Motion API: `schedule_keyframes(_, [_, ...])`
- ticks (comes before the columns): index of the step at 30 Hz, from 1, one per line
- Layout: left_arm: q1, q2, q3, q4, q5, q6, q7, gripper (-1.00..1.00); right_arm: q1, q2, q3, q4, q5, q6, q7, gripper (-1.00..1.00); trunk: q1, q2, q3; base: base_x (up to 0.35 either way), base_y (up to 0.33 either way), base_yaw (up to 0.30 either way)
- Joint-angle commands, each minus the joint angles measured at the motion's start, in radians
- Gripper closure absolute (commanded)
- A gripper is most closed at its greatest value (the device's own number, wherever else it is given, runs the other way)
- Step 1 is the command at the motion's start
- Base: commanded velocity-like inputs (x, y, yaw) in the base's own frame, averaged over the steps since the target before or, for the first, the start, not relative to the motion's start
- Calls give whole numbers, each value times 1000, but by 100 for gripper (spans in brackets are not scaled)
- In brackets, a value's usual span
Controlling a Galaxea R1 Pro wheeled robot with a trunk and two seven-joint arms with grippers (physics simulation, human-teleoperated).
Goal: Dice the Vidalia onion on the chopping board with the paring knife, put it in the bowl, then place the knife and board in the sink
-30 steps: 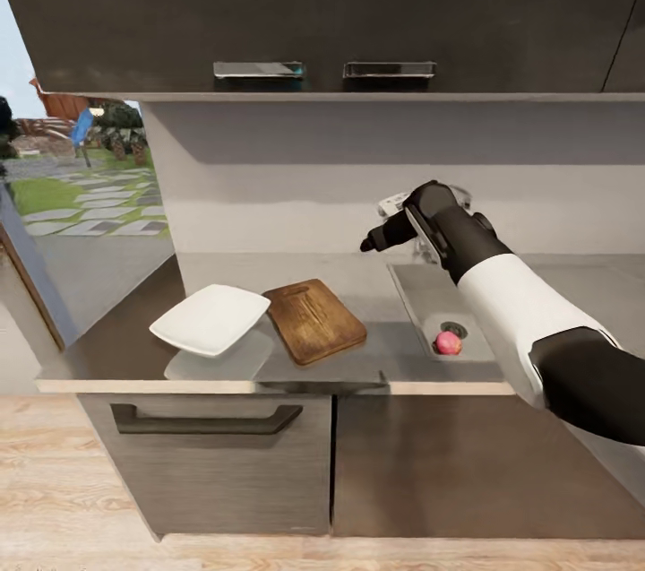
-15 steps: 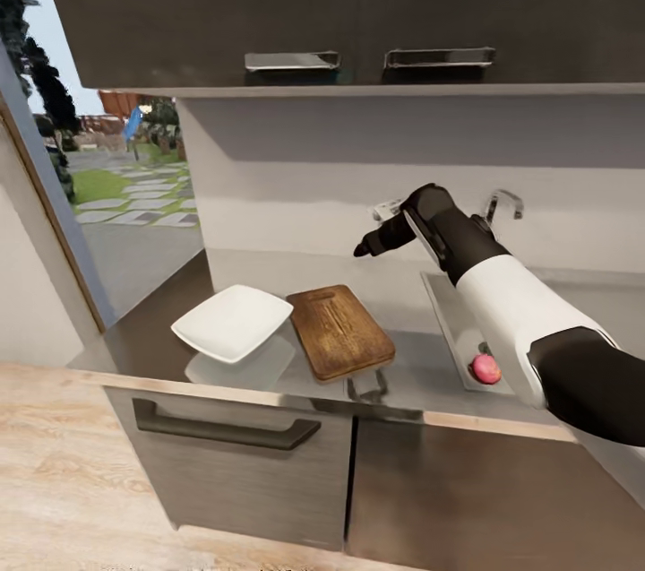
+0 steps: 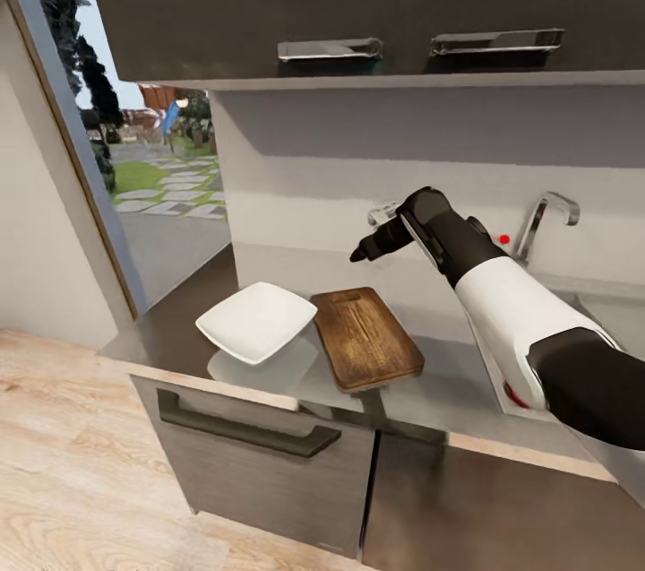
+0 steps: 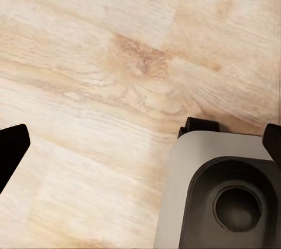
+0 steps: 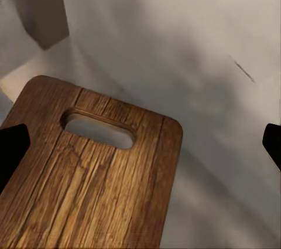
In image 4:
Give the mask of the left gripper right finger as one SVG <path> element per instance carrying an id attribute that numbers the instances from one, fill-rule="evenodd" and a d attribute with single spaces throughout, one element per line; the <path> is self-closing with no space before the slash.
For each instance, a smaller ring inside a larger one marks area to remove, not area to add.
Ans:
<path id="1" fill-rule="evenodd" d="M 267 124 L 262 144 L 281 171 L 281 126 Z"/>

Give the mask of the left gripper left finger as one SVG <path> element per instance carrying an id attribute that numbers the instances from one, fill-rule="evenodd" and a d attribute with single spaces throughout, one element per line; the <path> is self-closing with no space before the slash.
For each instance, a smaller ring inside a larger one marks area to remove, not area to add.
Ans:
<path id="1" fill-rule="evenodd" d="M 0 194 L 30 146 L 25 124 L 0 129 Z"/>

